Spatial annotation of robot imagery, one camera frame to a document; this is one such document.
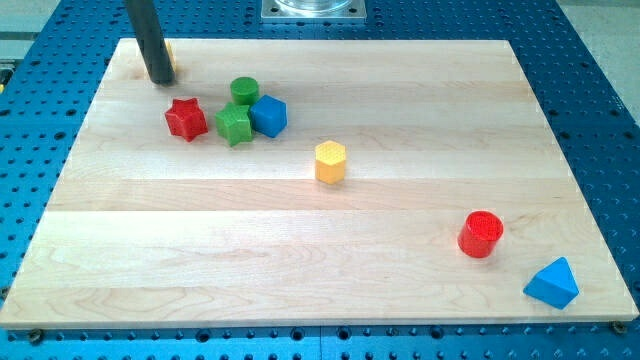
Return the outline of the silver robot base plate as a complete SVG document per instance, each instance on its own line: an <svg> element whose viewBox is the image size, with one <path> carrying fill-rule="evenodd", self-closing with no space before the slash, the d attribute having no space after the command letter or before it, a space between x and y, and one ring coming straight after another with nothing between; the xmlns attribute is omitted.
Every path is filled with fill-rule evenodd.
<svg viewBox="0 0 640 360"><path fill-rule="evenodd" d="M365 0L262 0L263 21L365 20Z"/></svg>

